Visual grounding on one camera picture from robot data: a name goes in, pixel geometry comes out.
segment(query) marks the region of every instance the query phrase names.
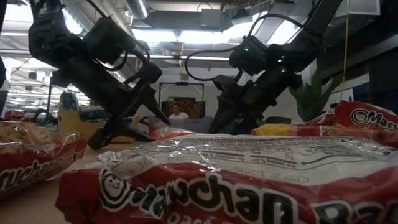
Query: maruchan ramen package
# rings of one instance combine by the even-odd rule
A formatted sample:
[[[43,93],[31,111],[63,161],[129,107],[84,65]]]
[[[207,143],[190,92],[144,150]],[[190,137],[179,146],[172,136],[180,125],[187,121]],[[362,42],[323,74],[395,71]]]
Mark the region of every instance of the maruchan ramen package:
[[[398,151],[368,139],[186,135],[67,172],[71,223],[398,223]]]
[[[253,135],[354,136],[398,148],[398,116],[367,103],[342,101],[335,109],[306,124],[265,124]]]
[[[85,147],[76,134],[0,122],[0,198],[57,175],[83,157]]]

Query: man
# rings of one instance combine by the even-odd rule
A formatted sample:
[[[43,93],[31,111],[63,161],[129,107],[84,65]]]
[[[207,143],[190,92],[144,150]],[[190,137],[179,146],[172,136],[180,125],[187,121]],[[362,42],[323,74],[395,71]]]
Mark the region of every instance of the man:
[[[189,116],[186,113],[180,111],[179,105],[174,104],[172,109],[173,109],[173,114],[171,114],[169,116],[170,119],[187,119],[187,118],[189,118]]]

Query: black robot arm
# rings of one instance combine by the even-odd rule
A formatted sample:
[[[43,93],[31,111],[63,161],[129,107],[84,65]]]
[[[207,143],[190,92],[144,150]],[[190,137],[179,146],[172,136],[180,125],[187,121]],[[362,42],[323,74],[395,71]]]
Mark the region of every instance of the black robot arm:
[[[272,44],[266,47],[250,34],[234,48],[229,63],[253,76],[264,71],[256,81],[239,86],[237,80],[219,75],[213,79],[222,91],[218,97],[218,111],[209,133],[217,133],[232,121],[237,121],[232,134],[249,134],[263,118],[262,113],[269,106],[277,104],[278,96],[290,86],[302,86],[301,72],[314,61],[320,50],[323,34],[342,0],[319,0],[308,15],[302,30],[289,44]],[[261,19],[276,15],[265,15]]]
[[[90,0],[88,2],[99,10]],[[105,127],[97,130],[88,141],[91,148],[99,149],[116,136],[151,141],[148,135],[123,122],[123,118],[135,115],[140,105],[145,105],[163,122],[169,123],[157,106],[155,90],[150,87],[161,76],[161,69],[149,61],[148,53],[145,57],[136,50],[139,42],[110,17],[99,11],[102,18],[81,39],[67,29],[60,0],[30,0],[30,6],[34,23],[29,29],[29,51],[33,57],[58,69],[53,72],[52,83],[62,87],[72,83],[112,114]],[[122,53],[122,64],[113,68],[103,65],[114,64]],[[134,54],[143,64],[134,76],[139,78],[134,88],[128,85],[134,80],[121,83],[107,72],[122,68],[128,53]]]

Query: green leaves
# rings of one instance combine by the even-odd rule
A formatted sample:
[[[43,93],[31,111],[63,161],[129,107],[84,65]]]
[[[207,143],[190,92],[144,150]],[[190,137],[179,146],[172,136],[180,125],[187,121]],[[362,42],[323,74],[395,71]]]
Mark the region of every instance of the green leaves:
[[[325,107],[332,91],[343,81],[343,74],[331,79],[322,86],[318,71],[311,78],[312,84],[306,84],[293,90],[289,87],[290,94],[296,99],[298,115],[307,122],[316,118]]]

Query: table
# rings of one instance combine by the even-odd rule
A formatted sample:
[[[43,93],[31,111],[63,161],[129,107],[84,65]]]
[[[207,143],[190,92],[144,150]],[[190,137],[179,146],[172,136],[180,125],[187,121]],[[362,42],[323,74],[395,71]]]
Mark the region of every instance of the table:
[[[82,159],[75,161],[66,171],[83,168],[89,161],[106,151],[122,151],[136,145],[111,144],[94,151],[86,148]],[[52,177],[35,187],[25,189],[0,202],[1,224],[64,224],[63,213],[55,208],[61,174]]]

